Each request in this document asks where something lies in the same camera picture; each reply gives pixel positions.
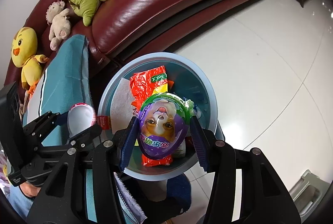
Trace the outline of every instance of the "white tile floor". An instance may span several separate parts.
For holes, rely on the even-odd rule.
[[[295,0],[259,0],[177,51],[210,79],[226,142],[261,148],[287,189],[307,169],[333,180],[331,10],[329,0],[304,8]],[[199,164],[190,171],[192,207],[175,224],[196,223],[210,197],[214,175]],[[234,220],[240,200],[238,172]]]

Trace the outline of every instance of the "plush toy head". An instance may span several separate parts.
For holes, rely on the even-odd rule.
[[[24,63],[37,52],[37,35],[34,29],[23,27],[14,36],[11,55],[16,67],[22,67]]]
[[[52,3],[46,12],[47,24],[52,23],[53,18],[62,10],[64,10],[64,7],[65,3],[63,1],[57,1]]]

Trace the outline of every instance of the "person's hand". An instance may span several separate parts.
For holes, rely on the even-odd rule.
[[[36,197],[38,195],[39,191],[41,190],[40,187],[36,187],[32,184],[28,184],[27,182],[20,184],[19,188],[22,190],[23,194],[29,198]]]

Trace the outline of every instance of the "yellow plush toy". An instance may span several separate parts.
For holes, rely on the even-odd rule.
[[[23,27],[14,36],[11,55],[16,67],[22,68],[22,87],[32,94],[42,76],[40,63],[46,63],[49,59],[45,55],[36,55],[37,35],[34,29]]]

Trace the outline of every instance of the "white paper towel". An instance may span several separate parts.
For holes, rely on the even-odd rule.
[[[129,80],[122,78],[114,92],[111,108],[111,129],[112,134],[118,130],[127,128],[133,117],[135,107],[131,103],[135,100],[129,87]]]

